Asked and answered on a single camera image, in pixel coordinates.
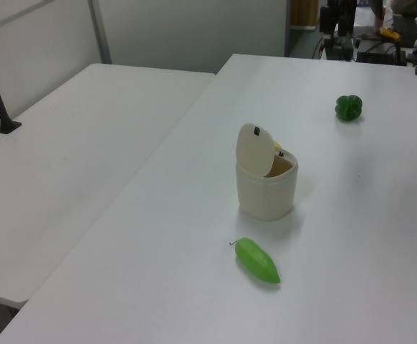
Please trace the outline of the black Franka gripper body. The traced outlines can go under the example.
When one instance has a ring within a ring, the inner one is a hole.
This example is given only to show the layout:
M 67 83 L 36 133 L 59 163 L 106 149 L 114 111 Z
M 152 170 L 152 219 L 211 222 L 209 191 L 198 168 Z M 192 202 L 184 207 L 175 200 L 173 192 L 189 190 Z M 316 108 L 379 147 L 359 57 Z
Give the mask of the black Franka gripper body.
M 320 7 L 320 25 L 336 25 L 341 19 L 347 25 L 353 25 L 356 7 L 356 0 L 327 0 L 326 5 Z

